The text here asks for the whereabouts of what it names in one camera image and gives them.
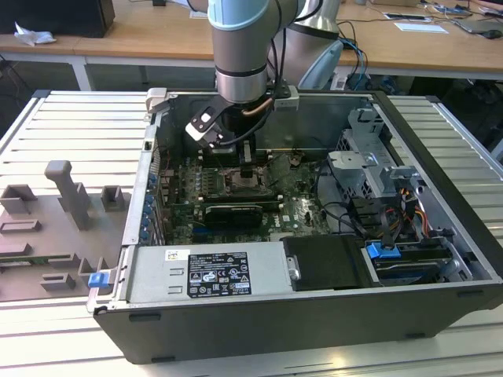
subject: white sticker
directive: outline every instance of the white sticker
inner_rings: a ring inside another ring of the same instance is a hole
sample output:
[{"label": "white sticker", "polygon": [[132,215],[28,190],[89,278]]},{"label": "white sticker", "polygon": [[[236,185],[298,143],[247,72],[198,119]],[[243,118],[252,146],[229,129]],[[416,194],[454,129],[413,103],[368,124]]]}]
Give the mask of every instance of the white sticker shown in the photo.
[{"label": "white sticker", "polygon": [[250,283],[235,283],[234,287],[236,289],[241,289],[241,288],[250,288]]},{"label": "white sticker", "polygon": [[166,262],[168,261],[186,261],[189,259],[190,249],[168,249],[164,255]]}]

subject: metal bracket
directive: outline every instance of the metal bracket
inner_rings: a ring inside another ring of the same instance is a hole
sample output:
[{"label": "metal bracket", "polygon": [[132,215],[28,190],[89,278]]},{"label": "metal bracket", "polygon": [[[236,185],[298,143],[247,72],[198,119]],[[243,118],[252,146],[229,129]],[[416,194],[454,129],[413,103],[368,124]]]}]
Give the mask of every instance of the metal bracket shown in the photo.
[{"label": "metal bracket", "polygon": [[214,96],[202,107],[185,126],[185,131],[198,143],[214,147],[216,141],[223,139],[221,130],[215,121],[228,108],[234,106],[221,96]]}]

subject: blue tab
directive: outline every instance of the blue tab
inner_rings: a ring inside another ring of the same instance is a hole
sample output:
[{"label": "blue tab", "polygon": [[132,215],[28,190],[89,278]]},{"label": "blue tab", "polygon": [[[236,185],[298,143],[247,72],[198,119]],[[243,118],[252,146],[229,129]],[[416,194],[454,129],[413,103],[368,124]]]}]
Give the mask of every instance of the blue tab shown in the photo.
[{"label": "blue tab", "polygon": [[87,286],[89,288],[108,288],[110,273],[91,273]]},{"label": "blue tab", "polygon": [[400,250],[395,246],[392,249],[383,248],[380,242],[372,242],[367,246],[371,259],[375,258],[401,258]]}]

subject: warning label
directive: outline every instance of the warning label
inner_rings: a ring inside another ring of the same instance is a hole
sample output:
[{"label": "warning label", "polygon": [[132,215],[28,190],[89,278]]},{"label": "warning label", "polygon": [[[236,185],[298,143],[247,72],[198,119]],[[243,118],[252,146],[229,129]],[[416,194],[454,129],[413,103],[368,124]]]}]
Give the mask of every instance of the warning label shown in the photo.
[{"label": "warning label", "polygon": [[246,253],[190,254],[188,278],[190,298],[252,294]]}]

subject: wire bundle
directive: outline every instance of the wire bundle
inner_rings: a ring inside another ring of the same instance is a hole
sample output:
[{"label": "wire bundle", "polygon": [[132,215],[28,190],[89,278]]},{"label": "wire bundle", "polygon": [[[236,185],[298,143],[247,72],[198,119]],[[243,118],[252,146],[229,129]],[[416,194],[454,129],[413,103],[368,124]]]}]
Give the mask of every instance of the wire bundle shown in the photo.
[{"label": "wire bundle", "polygon": [[354,53],[356,53],[356,64],[354,65],[353,71],[351,74],[347,77],[347,81],[351,80],[358,70],[358,66],[360,66],[360,75],[358,77],[358,80],[356,84],[353,87],[353,90],[357,90],[358,87],[360,86],[360,83],[362,82],[363,78],[365,77],[365,73],[367,72],[367,68],[369,66],[369,58],[367,57],[367,54],[365,51],[360,49],[358,47],[358,41],[356,39],[356,30],[354,29],[354,25],[350,21],[342,21],[337,24],[337,26],[343,25],[343,24],[349,24],[351,26],[351,30],[353,31],[353,41],[354,43],[346,37],[346,35],[343,33],[342,30],[340,30],[340,34],[343,36],[340,41],[349,47],[351,47],[354,50]]}]

